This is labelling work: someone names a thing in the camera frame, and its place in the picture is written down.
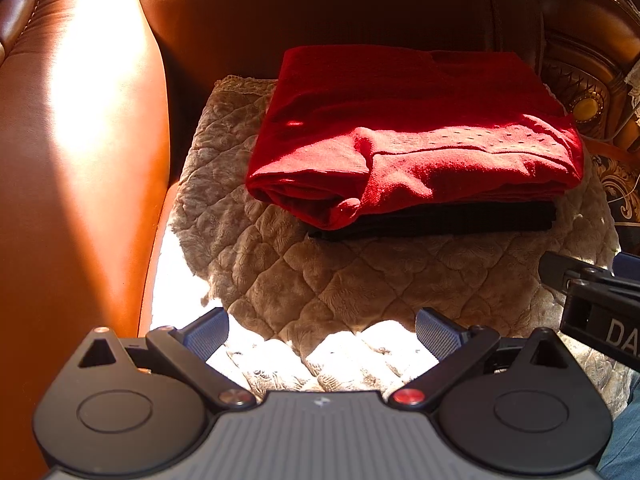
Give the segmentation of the black garment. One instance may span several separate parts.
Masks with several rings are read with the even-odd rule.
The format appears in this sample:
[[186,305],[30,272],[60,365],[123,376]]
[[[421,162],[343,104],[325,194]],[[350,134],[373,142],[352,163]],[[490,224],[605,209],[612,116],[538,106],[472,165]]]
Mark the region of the black garment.
[[547,231],[556,218],[553,202],[468,203],[415,206],[359,217],[344,228],[311,228],[318,240],[363,240],[370,237]]

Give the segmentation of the red sweater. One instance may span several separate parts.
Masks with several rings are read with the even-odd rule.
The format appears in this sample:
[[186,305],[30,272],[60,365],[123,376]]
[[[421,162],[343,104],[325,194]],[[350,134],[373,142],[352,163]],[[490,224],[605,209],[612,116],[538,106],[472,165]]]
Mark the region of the red sweater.
[[245,185],[315,228],[433,204],[555,200],[584,176],[567,114],[512,52],[286,51]]

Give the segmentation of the beige quilted seat cushion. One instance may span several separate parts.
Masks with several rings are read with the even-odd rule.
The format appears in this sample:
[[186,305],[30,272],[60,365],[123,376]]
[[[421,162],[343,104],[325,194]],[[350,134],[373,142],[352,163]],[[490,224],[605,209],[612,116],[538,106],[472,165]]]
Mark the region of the beige quilted seat cushion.
[[227,356],[258,396],[270,390],[390,393],[433,364],[414,320],[431,307],[510,337],[556,327],[563,298],[544,287],[544,252],[606,268],[620,249],[594,171],[540,233],[322,240],[244,185],[271,80],[229,76],[209,96],[169,229],[206,302],[235,320]]

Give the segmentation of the white lace cloth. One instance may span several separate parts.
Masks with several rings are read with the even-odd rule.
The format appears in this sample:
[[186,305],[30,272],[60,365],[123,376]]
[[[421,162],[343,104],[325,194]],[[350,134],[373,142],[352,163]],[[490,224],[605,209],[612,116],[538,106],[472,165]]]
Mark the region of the white lace cloth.
[[640,118],[640,60],[634,63],[631,70],[626,75],[625,84],[629,87],[628,96],[631,97],[631,107],[634,119],[639,122]]

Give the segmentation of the brown leather sofa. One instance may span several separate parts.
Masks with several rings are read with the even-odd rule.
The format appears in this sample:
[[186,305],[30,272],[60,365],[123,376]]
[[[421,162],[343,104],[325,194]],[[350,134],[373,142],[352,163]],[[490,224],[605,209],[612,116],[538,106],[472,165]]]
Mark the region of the brown leather sofa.
[[507,48],[628,70],[616,0],[2,0],[1,474],[47,469],[32,413],[86,333],[148,327],[154,248],[216,80],[310,42]]

